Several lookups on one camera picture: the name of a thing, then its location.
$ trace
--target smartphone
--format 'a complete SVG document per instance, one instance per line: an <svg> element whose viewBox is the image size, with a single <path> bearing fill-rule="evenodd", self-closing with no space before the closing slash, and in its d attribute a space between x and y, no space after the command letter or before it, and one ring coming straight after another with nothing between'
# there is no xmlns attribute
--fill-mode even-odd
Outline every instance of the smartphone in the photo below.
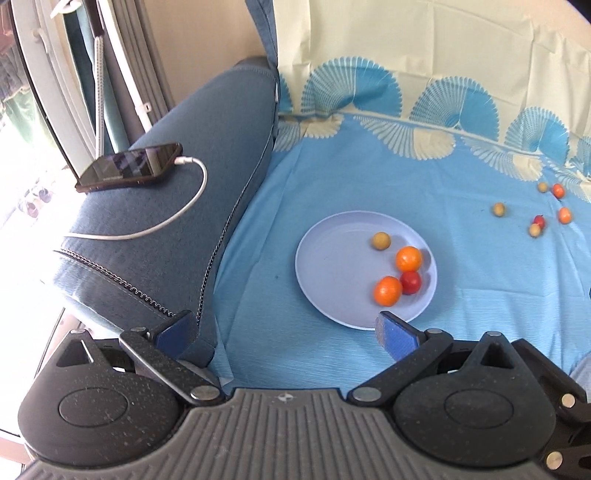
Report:
<svg viewBox="0 0 591 480"><path fill-rule="evenodd" d="M181 144L171 143L103 155L80 176L76 190L87 193L153 183L164 178L182 152Z"/></svg>

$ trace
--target beige wall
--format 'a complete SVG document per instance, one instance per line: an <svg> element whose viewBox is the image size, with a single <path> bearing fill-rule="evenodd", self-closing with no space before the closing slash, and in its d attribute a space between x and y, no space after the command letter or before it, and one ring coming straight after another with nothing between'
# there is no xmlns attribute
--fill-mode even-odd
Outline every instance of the beige wall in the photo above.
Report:
<svg viewBox="0 0 591 480"><path fill-rule="evenodd" d="M264 50L244 0L144 0L175 103Z"/></svg>

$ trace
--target blue denim armrest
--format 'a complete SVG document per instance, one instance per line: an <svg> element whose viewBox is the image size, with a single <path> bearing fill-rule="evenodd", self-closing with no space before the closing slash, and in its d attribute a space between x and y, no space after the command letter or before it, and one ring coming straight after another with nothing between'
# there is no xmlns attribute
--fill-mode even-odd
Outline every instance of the blue denim armrest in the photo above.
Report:
<svg viewBox="0 0 591 480"><path fill-rule="evenodd" d="M260 60L241 62L179 104L134 145L180 142L184 155L205 163L203 196L180 219L130 241L63 242L63 248L111 270L172 312L194 311L199 338L181 358L198 367L209 363L217 342L212 306L217 266L267 172L276 83L277 72ZM182 208L201 182L201 170L189 164L175 167L154 186L91 193L72 231L117 235L149 228ZM117 282L63 255L52 259L48 275L85 323L119 332L165 319Z"/></svg>

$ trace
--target cream fan pattern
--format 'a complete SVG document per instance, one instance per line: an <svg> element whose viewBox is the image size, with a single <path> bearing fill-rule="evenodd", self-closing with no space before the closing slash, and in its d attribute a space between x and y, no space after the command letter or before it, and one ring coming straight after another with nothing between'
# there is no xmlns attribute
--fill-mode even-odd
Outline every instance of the cream fan pattern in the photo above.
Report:
<svg viewBox="0 0 591 480"><path fill-rule="evenodd" d="M517 180L537 181L547 168L567 189L591 202L591 137L579 139L569 158L564 122L547 109L528 107L511 122L501 144L495 101L473 79L431 81L408 118L401 117L395 73L361 57L341 57L315 68L297 112L283 75L280 89L276 151L288 151L303 138L330 138L351 117L401 157L444 160L461 142L476 159Z"/></svg>

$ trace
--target plate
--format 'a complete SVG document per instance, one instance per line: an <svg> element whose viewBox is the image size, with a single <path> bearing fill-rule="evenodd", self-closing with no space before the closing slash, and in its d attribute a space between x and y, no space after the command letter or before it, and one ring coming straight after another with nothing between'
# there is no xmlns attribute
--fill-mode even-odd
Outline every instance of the plate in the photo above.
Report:
<svg viewBox="0 0 591 480"><path fill-rule="evenodd" d="M386 232L392 245L379 251L371 246L377 232ZM375 284L386 275L400 277L394 257L405 245L423 254L419 269L423 285L415 295L402 295L389 308L376 304ZM408 225L383 213L342 212L310 228L295 255L295 275L310 303L341 325L375 330L382 310L410 322L427 308L437 286L437 266L423 238Z"/></svg>

